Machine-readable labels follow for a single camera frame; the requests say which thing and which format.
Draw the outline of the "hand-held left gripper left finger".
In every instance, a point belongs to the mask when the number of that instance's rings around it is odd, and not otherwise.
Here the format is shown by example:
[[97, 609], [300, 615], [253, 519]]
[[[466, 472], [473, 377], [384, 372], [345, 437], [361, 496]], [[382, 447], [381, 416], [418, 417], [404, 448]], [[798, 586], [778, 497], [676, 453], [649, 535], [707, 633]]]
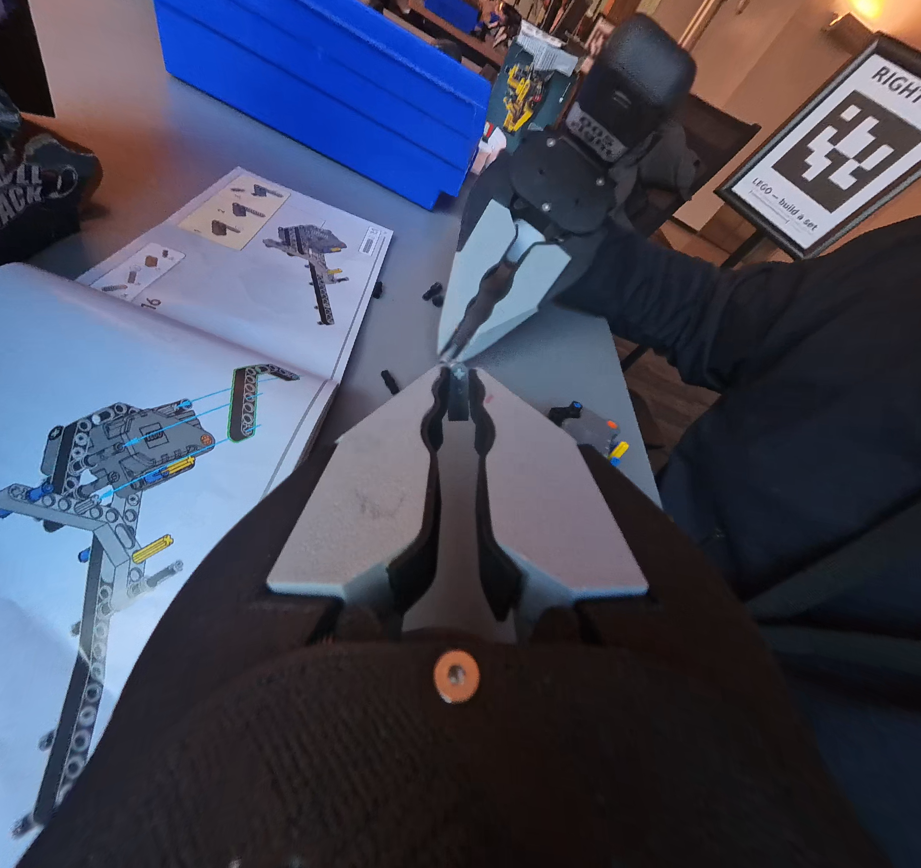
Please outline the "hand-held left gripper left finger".
[[267, 577], [275, 595], [360, 606], [389, 628], [437, 572], [443, 369], [340, 436]]

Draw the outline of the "black printed cloth bag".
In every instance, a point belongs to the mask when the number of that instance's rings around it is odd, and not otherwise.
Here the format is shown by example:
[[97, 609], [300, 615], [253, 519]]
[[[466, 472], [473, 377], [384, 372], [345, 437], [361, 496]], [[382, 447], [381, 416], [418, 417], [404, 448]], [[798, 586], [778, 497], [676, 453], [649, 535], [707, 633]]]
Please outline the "black printed cloth bag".
[[23, 118], [1, 92], [1, 263], [77, 233], [102, 179], [89, 149]]

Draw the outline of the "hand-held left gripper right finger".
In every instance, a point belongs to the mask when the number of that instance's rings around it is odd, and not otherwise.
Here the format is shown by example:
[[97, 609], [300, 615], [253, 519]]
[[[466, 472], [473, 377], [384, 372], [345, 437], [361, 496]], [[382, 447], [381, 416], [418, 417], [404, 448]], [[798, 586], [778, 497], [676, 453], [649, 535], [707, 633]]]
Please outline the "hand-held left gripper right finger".
[[577, 441], [487, 372], [469, 373], [479, 573], [494, 618], [645, 596], [649, 583]]

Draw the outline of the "grey lego motor assembly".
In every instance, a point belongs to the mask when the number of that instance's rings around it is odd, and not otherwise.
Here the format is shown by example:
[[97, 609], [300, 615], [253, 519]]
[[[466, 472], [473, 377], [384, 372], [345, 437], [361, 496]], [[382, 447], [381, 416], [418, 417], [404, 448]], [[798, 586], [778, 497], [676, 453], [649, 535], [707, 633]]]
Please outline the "grey lego motor assembly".
[[587, 408], [579, 401], [551, 407], [547, 418], [579, 445], [595, 449], [608, 464], [617, 467], [629, 449], [620, 426]]

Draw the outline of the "lego box with yellow vehicle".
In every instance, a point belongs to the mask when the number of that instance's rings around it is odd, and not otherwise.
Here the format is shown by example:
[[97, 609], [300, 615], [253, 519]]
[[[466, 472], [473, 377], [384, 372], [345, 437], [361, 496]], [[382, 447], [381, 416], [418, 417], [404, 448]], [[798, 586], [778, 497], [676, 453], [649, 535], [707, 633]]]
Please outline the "lego box with yellow vehicle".
[[577, 86], [582, 57], [578, 47], [522, 22], [490, 93], [488, 137], [502, 133], [512, 153], [531, 132], [554, 127]]

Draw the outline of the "person's dark clothed body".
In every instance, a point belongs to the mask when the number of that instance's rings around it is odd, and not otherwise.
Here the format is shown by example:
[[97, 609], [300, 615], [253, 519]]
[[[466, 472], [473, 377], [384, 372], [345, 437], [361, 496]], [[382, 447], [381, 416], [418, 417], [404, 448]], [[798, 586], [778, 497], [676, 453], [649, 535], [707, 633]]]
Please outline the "person's dark clothed body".
[[[743, 601], [919, 498], [919, 369], [726, 391], [658, 473], [665, 511]], [[811, 654], [781, 664], [824, 763], [893, 866], [919, 866], [919, 673]]]

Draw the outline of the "blue plastic storage bin stack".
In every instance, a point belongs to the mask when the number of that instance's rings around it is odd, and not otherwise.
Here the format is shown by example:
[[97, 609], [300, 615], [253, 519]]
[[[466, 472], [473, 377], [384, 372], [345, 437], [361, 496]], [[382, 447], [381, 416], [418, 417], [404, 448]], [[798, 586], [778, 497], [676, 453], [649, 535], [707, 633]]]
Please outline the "blue plastic storage bin stack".
[[359, 0], [153, 0], [174, 78], [401, 197], [456, 197], [491, 86]]

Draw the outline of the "framed black white tag sign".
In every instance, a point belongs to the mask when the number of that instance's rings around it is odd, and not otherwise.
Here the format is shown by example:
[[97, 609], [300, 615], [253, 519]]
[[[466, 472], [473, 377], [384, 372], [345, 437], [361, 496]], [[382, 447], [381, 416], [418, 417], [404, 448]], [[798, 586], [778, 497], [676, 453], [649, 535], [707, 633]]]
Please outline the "framed black white tag sign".
[[876, 33], [715, 194], [780, 250], [808, 260], [919, 171], [920, 53]]

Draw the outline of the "person's right forearm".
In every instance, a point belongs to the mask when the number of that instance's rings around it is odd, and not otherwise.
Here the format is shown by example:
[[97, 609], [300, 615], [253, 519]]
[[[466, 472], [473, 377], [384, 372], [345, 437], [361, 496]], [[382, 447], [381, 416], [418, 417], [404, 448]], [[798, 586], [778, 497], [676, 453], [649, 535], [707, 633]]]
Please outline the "person's right forearm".
[[862, 432], [919, 453], [919, 217], [810, 261], [723, 271], [612, 228], [557, 300], [662, 356], [720, 402], [670, 456], [713, 449], [720, 412], [807, 441]]

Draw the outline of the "wall lamp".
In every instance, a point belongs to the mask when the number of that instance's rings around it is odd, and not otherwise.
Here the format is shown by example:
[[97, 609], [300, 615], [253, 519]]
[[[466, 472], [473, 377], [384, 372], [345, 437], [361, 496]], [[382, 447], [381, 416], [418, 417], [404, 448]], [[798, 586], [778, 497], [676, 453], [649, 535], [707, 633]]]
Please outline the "wall lamp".
[[881, 17], [886, 0], [846, 0], [846, 10], [822, 28], [823, 35], [839, 49], [856, 56], [876, 38], [871, 29]]

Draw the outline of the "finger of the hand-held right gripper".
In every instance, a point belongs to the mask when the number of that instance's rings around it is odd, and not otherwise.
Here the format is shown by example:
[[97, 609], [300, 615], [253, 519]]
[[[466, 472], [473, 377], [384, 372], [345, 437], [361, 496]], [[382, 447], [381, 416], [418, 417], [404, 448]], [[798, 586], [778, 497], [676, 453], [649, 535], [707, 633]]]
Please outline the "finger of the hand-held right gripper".
[[512, 298], [496, 301], [464, 347], [452, 343], [468, 305], [478, 295], [484, 275], [497, 266], [515, 242], [518, 228], [508, 208], [491, 200], [466, 243], [454, 256], [439, 319], [436, 352], [439, 358], [474, 358], [520, 322]]
[[[520, 322], [502, 335], [500, 340], [530, 319], [570, 263], [570, 257], [562, 247], [548, 242], [530, 224], [516, 226], [518, 234], [515, 242], [501, 257], [498, 265], [484, 275], [478, 295], [468, 305], [464, 321], [455, 332], [452, 343], [459, 347], [466, 345], [471, 334], [491, 313], [496, 301], [512, 298], [514, 313], [520, 316]], [[450, 363], [466, 363], [470, 360], [449, 359]]]

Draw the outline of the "small blue storage bin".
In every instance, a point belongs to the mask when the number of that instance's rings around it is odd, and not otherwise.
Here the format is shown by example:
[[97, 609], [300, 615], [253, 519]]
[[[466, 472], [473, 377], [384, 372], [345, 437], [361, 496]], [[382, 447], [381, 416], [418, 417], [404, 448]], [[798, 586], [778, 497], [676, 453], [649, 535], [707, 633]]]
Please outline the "small blue storage bin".
[[471, 33], [479, 22], [478, 0], [423, 0], [425, 8], [451, 26]]

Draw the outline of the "lego instruction booklet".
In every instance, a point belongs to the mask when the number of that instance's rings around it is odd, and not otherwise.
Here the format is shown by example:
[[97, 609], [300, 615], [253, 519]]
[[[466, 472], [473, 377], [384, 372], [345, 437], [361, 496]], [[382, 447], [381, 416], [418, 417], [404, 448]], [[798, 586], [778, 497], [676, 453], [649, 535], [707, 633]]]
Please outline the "lego instruction booklet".
[[2, 267], [2, 866], [310, 446], [392, 231], [237, 168], [76, 280]]

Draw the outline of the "brown chair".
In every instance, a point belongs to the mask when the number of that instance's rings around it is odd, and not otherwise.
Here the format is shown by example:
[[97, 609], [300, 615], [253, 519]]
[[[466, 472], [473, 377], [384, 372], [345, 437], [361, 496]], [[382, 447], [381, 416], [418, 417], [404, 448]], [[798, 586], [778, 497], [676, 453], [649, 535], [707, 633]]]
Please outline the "brown chair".
[[760, 128], [690, 94], [663, 127], [653, 163], [643, 167], [647, 209], [640, 231], [653, 237], [743, 150]]

